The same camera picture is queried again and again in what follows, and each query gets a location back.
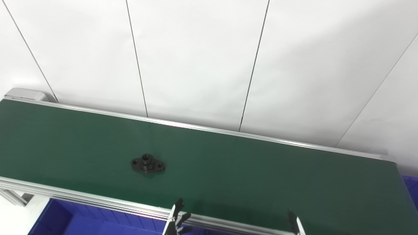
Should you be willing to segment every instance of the blue plastic bin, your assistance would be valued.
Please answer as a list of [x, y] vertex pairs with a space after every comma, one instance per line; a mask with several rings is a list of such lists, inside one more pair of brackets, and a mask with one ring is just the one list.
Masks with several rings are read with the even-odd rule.
[[[161, 235], [165, 221], [50, 199], [29, 235]], [[193, 227], [188, 235], [229, 235]]]
[[402, 176], [402, 178], [415, 204], [415, 208], [418, 210], [418, 178], [413, 176]]

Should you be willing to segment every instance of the green conveyor belt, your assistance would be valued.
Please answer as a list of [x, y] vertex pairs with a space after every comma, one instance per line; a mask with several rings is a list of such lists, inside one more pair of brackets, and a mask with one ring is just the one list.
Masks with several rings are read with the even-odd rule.
[[[166, 164], [134, 172], [143, 153]], [[396, 164], [20, 101], [0, 102], [0, 176], [308, 235], [416, 235]]]

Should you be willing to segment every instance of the white wall panel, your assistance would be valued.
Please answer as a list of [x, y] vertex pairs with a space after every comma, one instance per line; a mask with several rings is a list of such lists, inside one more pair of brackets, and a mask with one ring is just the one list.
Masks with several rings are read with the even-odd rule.
[[54, 97], [12, 18], [0, 2], [0, 99], [13, 87], [44, 92]]
[[337, 147], [392, 156], [418, 176], [418, 38]]
[[266, 0], [129, 0], [148, 114], [238, 130]]
[[335, 146], [417, 22], [416, 0], [271, 0], [241, 131]]
[[123, 0], [6, 0], [59, 102], [145, 115]]

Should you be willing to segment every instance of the metal bracket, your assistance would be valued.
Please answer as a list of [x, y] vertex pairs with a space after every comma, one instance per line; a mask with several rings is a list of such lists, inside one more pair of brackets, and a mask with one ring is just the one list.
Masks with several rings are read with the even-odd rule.
[[293, 211], [291, 210], [288, 211], [288, 218], [291, 224], [292, 232], [295, 235], [306, 235], [305, 230], [303, 229], [301, 220]]
[[5, 97], [7, 96], [49, 102], [48, 97], [43, 92], [23, 88], [12, 88], [9, 92], [5, 94]]
[[0, 196], [3, 196], [6, 200], [8, 200], [15, 206], [24, 207], [28, 204], [28, 201], [26, 199], [19, 196], [13, 190], [0, 189]]

